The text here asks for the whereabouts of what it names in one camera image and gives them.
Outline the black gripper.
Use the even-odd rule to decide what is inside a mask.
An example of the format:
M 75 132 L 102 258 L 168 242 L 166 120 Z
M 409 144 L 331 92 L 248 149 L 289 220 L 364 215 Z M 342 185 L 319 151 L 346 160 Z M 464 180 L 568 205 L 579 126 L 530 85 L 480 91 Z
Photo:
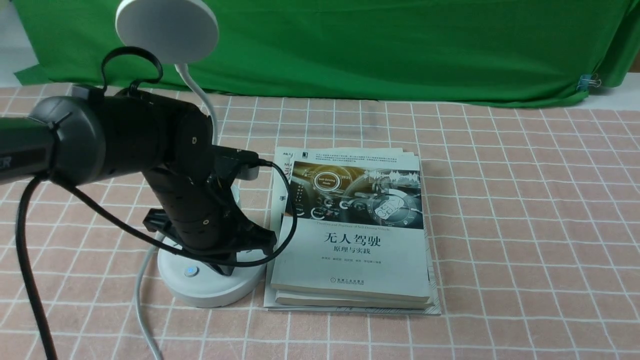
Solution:
M 249 219 L 237 205 L 232 186 L 237 179 L 253 180 L 263 162 L 224 162 L 198 178 L 165 167 L 144 171 L 160 209 L 149 210 L 144 227 L 180 246 L 179 255 L 204 259 L 215 273 L 233 275 L 237 254 L 258 250 L 265 259 L 276 256 L 277 237 Z

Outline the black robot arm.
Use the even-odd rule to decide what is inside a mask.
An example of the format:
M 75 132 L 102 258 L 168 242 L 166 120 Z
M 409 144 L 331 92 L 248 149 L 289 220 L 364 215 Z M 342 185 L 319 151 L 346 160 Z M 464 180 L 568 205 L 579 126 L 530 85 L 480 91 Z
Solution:
M 144 227 L 178 248 L 128 232 L 228 276 L 227 267 L 255 267 L 279 254 L 274 231 L 248 219 L 232 190 L 235 180 L 254 180 L 273 164 L 214 145 L 212 136 L 211 120 L 190 102 L 74 86 L 25 117 L 1 119 L 1 183 L 34 177 L 77 195 L 79 186 L 140 173 L 161 205 L 149 210 Z

